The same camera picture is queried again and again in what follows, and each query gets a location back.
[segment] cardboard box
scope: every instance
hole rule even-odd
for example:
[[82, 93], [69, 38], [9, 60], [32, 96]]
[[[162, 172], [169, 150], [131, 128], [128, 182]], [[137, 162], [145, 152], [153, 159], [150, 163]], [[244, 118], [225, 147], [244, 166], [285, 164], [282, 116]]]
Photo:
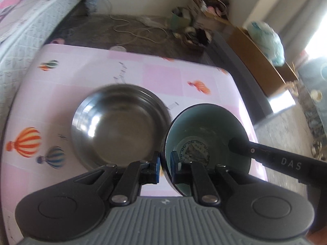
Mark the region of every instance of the cardboard box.
[[223, 31], [226, 26], [232, 25], [228, 20], [215, 16], [209, 12], [202, 12], [198, 0], [189, 0], [187, 8], [193, 16], [193, 27], [210, 31]]
[[226, 42], [252, 73], [267, 97], [282, 93], [289, 87], [289, 82], [298, 80], [287, 63], [275, 68], [251, 40], [246, 30], [235, 28]]

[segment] beige curtain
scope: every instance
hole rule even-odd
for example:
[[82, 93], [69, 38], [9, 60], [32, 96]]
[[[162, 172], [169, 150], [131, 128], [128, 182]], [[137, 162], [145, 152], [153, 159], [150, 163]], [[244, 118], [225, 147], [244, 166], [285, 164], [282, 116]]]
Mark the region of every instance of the beige curtain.
[[271, 10], [264, 21], [280, 36], [288, 63], [304, 50], [326, 13], [327, 0], [279, 0]]

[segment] power cord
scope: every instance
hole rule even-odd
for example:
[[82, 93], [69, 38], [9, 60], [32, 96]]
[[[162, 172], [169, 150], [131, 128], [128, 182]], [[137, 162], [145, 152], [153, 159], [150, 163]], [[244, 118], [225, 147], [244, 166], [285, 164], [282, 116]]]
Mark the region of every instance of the power cord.
[[[169, 35], [166, 32], [166, 30], [164, 30], [163, 28], [159, 28], [159, 27], [138, 28], [138, 29], [135, 29], [134, 30], [134, 32], [136, 32], [136, 33], [133, 33], [133, 32], [130, 32], [130, 31], [126, 31], [126, 30], [117, 30], [117, 28], [127, 27], [131, 23], [128, 20], [125, 20], [125, 19], [120, 19], [120, 18], [114, 18], [114, 17], [112, 17], [112, 15], [111, 15], [111, 13], [112, 13], [112, 3], [109, 0], [104, 1], [104, 3], [106, 4], [106, 7], [108, 9], [108, 15], [109, 15], [109, 17], [112, 20], [118, 20], [118, 21], [124, 21], [124, 22], [126, 22], [125, 24], [120, 24], [120, 25], [114, 26], [112, 29], [115, 30], [116, 32], [128, 33], [128, 34], [131, 34], [132, 36], [134, 36], [134, 39], [132, 39], [131, 41], [117, 44], [118, 46], [128, 45], [128, 44], [130, 44], [132, 42], [135, 42], [138, 38], [140, 38], [140, 39], [146, 39], [146, 40], [149, 40], [149, 41], [151, 41], [153, 43], [156, 43], [156, 44], [163, 44], [169, 38]], [[150, 39], [149, 37], [145, 37], [145, 36], [142, 36], [141, 35], [141, 33], [144, 32], [144, 31], [146, 31], [148, 33], [148, 35], [150, 35], [152, 29], [161, 29], [161, 30], [163, 30], [165, 32], [165, 34], [166, 34], [166, 37], [162, 41], [154, 41], [154, 40]]]

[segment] stainless steel bowl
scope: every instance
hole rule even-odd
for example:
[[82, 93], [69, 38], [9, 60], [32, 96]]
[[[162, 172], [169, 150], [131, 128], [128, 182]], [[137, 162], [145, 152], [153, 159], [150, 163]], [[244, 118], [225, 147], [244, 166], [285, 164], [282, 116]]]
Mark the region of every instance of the stainless steel bowl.
[[171, 118], [152, 92], [134, 85], [110, 85], [87, 97], [76, 110], [72, 141], [87, 169], [107, 163], [127, 167], [150, 160]]

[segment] green bowl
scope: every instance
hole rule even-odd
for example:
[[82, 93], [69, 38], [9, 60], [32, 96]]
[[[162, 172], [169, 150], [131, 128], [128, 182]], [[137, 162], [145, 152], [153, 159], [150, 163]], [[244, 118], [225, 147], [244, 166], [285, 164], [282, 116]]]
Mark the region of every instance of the green bowl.
[[[198, 104], [182, 111], [171, 123], [163, 147], [163, 168], [171, 177], [170, 153], [177, 151], [181, 161], [198, 161], [206, 168], [217, 164], [249, 173], [251, 159], [229, 151], [232, 138], [248, 140], [239, 120], [214, 104]], [[187, 184], [174, 185], [184, 196], [191, 195]]]

